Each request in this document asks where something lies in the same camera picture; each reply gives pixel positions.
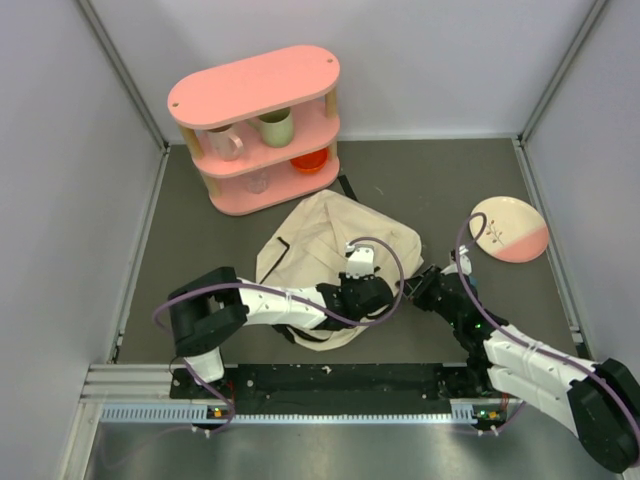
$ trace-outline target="shelf tier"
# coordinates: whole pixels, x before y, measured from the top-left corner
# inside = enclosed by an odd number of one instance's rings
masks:
[[[289,162],[265,170],[269,173],[269,188],[265,192],[256,195],[246,190],[242,177],[228,178],[218,182],[220,195],[210,196],[211,203],[227,215],[256,212],[328,187],[338,176],[340,161],[335,157],[312,175],[298,172]]]
[[[320,97],[339,75],[331,52],[297,45],[193,73],[167,105],[179,125],[208,130]]]
[[[295,136],[293,141],[282,148],[264,144],[260,134],[245,122],[234,129],[244,142],[245,153],[232,161],[224,161],[209,143],[206,134],[199,137],[204,156],[194,159],[198,170],[214,178],[229,178],[259,170],[276,163],[291,160],[306,153],[315,152],[330,145],[340,131],[340,118],[327,118],[324,102],[311,101],[292,107]]]

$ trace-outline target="glass cup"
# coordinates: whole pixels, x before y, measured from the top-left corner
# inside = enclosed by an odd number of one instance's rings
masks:
[[[269,188],[269,174],[264,170],[243,175],[244,187],[248,192],[259,195]]]

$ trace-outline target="plate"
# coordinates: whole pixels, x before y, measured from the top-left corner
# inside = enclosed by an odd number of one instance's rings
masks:
[[[487,229],[478,245],[492,257],[511,263],[524,263],[539,257],[549,244],[549,229],[538,211],[513,197],[492,197],[480,202],[472,213],[487,215]],[[474,237],[482,218],[474,218],[469,230]]]

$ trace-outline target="cable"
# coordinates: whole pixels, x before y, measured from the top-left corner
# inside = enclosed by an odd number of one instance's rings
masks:
[[[391,306],[391,309],[387,313],[385,313],[382,317],[376,320],[373,320],[371,322],[353,321],[351,319],[343,317],[342,315],[338,315],[337,313],[332,312],[331,310],[329,310],[326,307],[323,307],[322,305],[318,305],[317,303],[307,300],[306,298],[302,298],[297,295],[291,295],[288,292],[276,290],[274,288],[266,287],[264,285],[256,285],[254,283],[242,283],[242,282],[220,283],[218,285],[211,285],[209,287],[198,288],[196,290],[192,290],[191,292],[187,292],[183,295],[179,295],[169,300],[168,302],[163,303],[158,308],[156,308],[156,310],[153,312],[153,322],[158,326],[158,328],[163,330],[165,333],[171,334],[171,331],[169,330],[169,328],[160,321],[160,314],[165,310],[167,310],[168,308],[174,306],[177,303],[183,302],[184,300],[189,300],[191,298],[199,297],[200,295],[205,295],[207,293],[213,293],[219,290],[228,290],[230,288],[244,288],[247,290],[257,290],[258,292],[270,293],[282,298],[290,297],[292,300],[295,300],[296,302],[315,308],[316,310],[320,310],[322,313],[324,313],[328,317],[334,318],[347,325],[351,325],[352,327],[373,327],[374,325],[379,325],[382,322],[388,320],[391,316],[393,316],[395,311],[398,309],[398,306],[400,305],[400,300],[402,299],[402,291],[404,290],[404,282],[405,282],[404,269],[402,268],[402,263],[400,262],[400,258],[398,257],[396,252],[394,252],[393,249],[386,242],[383,242],[382,240],[374,237],[359,237],[359,238],[356,238],[355,240],[352,240],[349,243],[354,244],[356,242],[361,242],[361,241],[375,242],[382,245],[395,260],[396,265],[398,267],[398,272],[400,273],[399,291],[394,299],[394,303]]]
[[[463,246],[462,245],[462,236],[464,235],[464,232],[465,232],[465,230],[467,228],[467,225],[469,225],[471,220],[473,220],[476,217],[482,217],[482,228],[480,228],[480,230],[478,231],[478,234],[473,238],[473,240],[469,244],[467,244],[465,246],[467,248],[469,248],[474,243],[476,243],[478,241],[478,239],[480,238],[480,236],[482,235],[482,233],[484,232],[484,229],[487,226],[487,215],[484,214],[483,212],[474,213],[469,218],[467,218],[466,221],[460,227],[460,230],[458,231],[458,235],[456,237],[456,248],[455,248],[454,253],[455,253],[456,266],[458,267],[458,277],[460,277],[460,281],[462,282],[462,286],[464,287],[465,291],[467,292],[467,295],[471,299],[471,302],[475,305],[475,307],[478,310],[478,312],[480,312],[480,315],[482,315],[484,317],[484,319],[487,322],[489,322],[489,325],[491,325],[493,328],[498,330],[500,333],[502,333],[505,337],[507,337],[509,340],[513,341],[514,343],[516,343],[516,344],[518,344],[518,345],[520,345],[522,347],[525,347],[525,348],[530,348],[531,346],[526,341],[516,337],[515,335],[512,335],[509,331],[507,331],[504,328],[502,328],[502,326],[500,326],[493,318],[491,318],[491,315],[489,315],[489,312],[487,312],[484,309],[484,307],[482,306],[480,301],[473,294],[473,291],[471,290],[471,287],[467,283],[467,280],[466,280],[464,274],[462,273],[462,265],[460,263],[460,247]],[[554,352],[550,352],[548,350],[545,350],[544,348],[538,348],[537,351],[539,353],[541,353],[542,355],[546,356],[546,357],[552,358],[554,360],[558,360],[560,362],[564,362],[567,365],[570,365],[573,368],[575,368],[576,370],[580,371],[581,373],[584,373],[589,378],[593,379],[593,381],[596,382],[598,384],[598,386],[600,386],[611,397],[611,399],[614,401],[614,403],[617,405],[617,407],[620,409],[620,411],[624,415],[625,419],[629,422],[629,425],[631,426],[631,429],[633,430],[633,435],[635,436],[635,439],[636,439],[636,445],[638,445],[638,448],[640,448],[640,427],[636,423],[635,418],[633,417],[633,414],[631,413],[631,411],[624,404],[624,401],[615,392],[615,390],[613,390],[613,388],[611,388],[607,384],[606,381],[604,381],[598,375],[596,375],[595,373],[590,371],[588,368],[586,368],[586,367],[582,366],[581,364],[579,364],[578,362],[572,360],[571,358],[567,358],[567,357],[564,357],[562,355],[558,355],[558,354],[556,354]],[[507,421],[504,425],[502,425],[502,428],[504,429],[504,427],[506,427],[508,423],[510,423],[510,422]],[[640,465],[640,456],[636,459],[636,461],[634,462],[634,464],[632,466],[636,467],[638,465]]]
[[[391,246],[389,244],[387,244],[386,242],[384,242],[384,241],[382,241],[382,240],[380,240],[378,238],[374,238],[374,237],[358,237],[358,238],[356,238],[355,240],[352,240],[349,243],[350,244],[354,244],[354,243],[361,242],[361,241],[375,242],[375,243],[378,243],[378,244],[382,245],[389,252],[389,254],[393,258],[393,260],[396,262],[396,266],[398,267],[398,273],[400,274],[399,291],[398,291],[398,294],[396,295],[396,297],[394,299],[393,305],[391,306],[391,308],[387,308],[385,310],[384,315],[382,315],[380,318],[377,318],[377,319],[375,319],[373,321],[370,321],[370,322],[356,322],[356,321],[350,320],[348,318],[345,318],[345,317],[343,317],[341,315],[338,315],[337,313],[332,312],[331,310],[323,307],[322,305],[318,305],[317,303],[311,302],[310,300],[307,300],[306,298],[302,298],[302,297],[299,297],[297,295],[291,295],[289,292],[283,292],[281,290],[276,290],[274,288],[266,287],[264,285],[233,282],[233,283],[221,283],[221,284],[218,284],[218,285],[211,285],[209,287],[199,288],[199,289],[193,290],[191,292],[187,292],[187,293],[185,293],[183,295],[179,295],[179,296],[177,296],[177,297],[175,297],[175,298],[163,303],[158,308],[156,308],[156,310],[153,312],[153,317],[152,317],[153,318],[153,322],[156,324],[156,326],[158,328],[160,328],[165,333],[170,335],[171,331],[169,330],[169,328],[167,326],[165,326],[160,321],[160,315],[165,310],[169,309],[173,305],[176,305],[177,303],[183,302],[183,301],[188,300],[190,298],[199,297],[200,295],[205,295],[205,294],[208,294],[208,293],[217,292],[219,290],[227,290],[227,289],[230,289],[230,288],[245,288],[245,289],[249,289],[249,290],[257,290],[259,292],[265,292],[265,293],[274,294],[274,295],[277,295],[277,296],[282,297],[282,298],[288,298],[289,297],[294,301],[303,303],[303,304],[308,305],[308,306],[310,306],[312,308],[320,310],[325,315],[327,315],[327,316],[329,316],[331,318],[334,318],[334,319],[336,319],[336,320],[338,320],[338,321],[340,321],[342,323],[346,323],[347,325],[351,325],[351,326],[366,326],[366,327],[379,325],[380,323],[382,323],[382,322],[386,321],[387,319],[391,318],[391,316],[393,316],[395,311],[398,309],[398,306],[400,305],[400,300],[402,300],[402,292],[404,290],[404,282],[405,282],[404,269],[402,268],[402,262],[400,261],[400,258],[398,257],[396,252],[393,251]],[[220,428],[215,430],[215,432],[219,433],[219,432],[224,431],[227,428],[229,428],[229,426],[231,424],[231,421],[233,420],[233,417],[235,417],[235,414],[236,414],[235,407],[234,407],[233,403],[229,402],[224,395],[222,395],[218,390],[216,390],[211,385],[209,385],[207,382],[205,382],[195,372],[193,367],[189,364],[189,362],[186,361],[186,359],[184,360],[184,364],[185,364],[186,369],[189,371],[191,376],[196,380],[196,382],[198,384],[200,384],[204,389],[206,389],[213,396],[215,396],[219,400],[222,400],[227,405],[227,407],[229,408],[230,414],[227,417],[227,422],[224,425],[222,425]]]
[[[158,440],[160,437],[164,437],[168,433],[180,432],[180,431],[186,431],[186,430],[193,431],[193,427],[191,425],[178,425],[176,427],[166,428],[161,432],[149,437],[145,441],[139,443],[124,457],[120,458],[117,462],[113,462],[113,463],[110,463],[107,460],[107,452],[106,452],[106,447],[104,443],[104,433],[101,432],[98,440],[98,442],[100,443],[100,461],[102,462],[102,465],[104,465],[104,468],[106,468],[107,470],[115,470],[121,467],[122,465],[124,465],[131,457],[140,453],[142,450],[147,448],[149,445],[151,445],[153,442]]]

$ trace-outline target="mug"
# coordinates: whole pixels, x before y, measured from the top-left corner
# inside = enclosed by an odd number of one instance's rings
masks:
[[[223,160],[235,160],[244,153],[244,144],[233,130],[233,125],[207,130],[207,137]]]
[[[260,132],[262,141],[270,147],[286,147],[293,140],[293,115],[288,107],[260,115],[257,122],[247,120],[247,123]]]

